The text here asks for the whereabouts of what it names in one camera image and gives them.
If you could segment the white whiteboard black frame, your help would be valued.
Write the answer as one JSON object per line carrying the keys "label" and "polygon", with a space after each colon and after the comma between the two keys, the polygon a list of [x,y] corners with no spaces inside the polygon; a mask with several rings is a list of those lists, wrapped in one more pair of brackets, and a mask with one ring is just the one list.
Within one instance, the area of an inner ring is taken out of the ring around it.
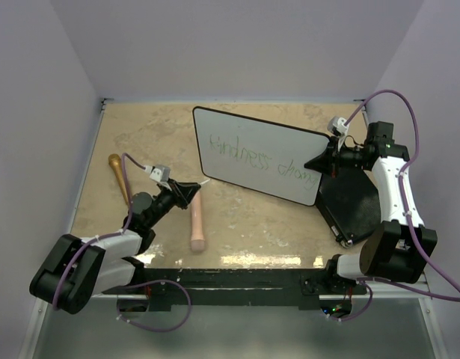
{"label": "white whiteboard black frame", "polygon": [[324,152],[328,135],[200,106],[192,115],[206,177],[314,205],[322,175],[305,164]]}

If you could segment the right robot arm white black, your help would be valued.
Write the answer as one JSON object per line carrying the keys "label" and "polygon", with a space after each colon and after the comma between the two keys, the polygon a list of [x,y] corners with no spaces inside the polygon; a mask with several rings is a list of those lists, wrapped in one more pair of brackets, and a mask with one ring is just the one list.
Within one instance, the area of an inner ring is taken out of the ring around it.
{"label": "right robot arm white black", "polygon": [[400,283],[416,283],[435,249],[438,237],[420,217],[409,182],[409,154],[393,139],[393,124],[371,123],[362,147],[347,147],[349,126],[342,117],[328,124],[332,136],[325,151],[305,164],[306,169],[335,177],[342,168],[372,172],[380,203],[381,222],[358,255],[340,255],[336,268],[323,278],[334,294],[350,280],[380,277]]}

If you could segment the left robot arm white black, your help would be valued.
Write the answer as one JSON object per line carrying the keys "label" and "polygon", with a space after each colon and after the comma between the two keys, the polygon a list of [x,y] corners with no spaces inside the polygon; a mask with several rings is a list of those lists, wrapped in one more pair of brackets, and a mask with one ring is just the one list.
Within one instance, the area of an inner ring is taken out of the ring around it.
{"label": "left robot arm white black", "polygon": [[153,227],[171,209],[188,208],[201,184],[171,179],[168,187],[159,189],[157,195],[134,194],[123,228],[114,233],[85,238],[62,235],[32,278],[30,294],[57,310],[76,314],[93,295],[110,289],[140,292],[145,275],[135,256],[150,247],[156,236]]}

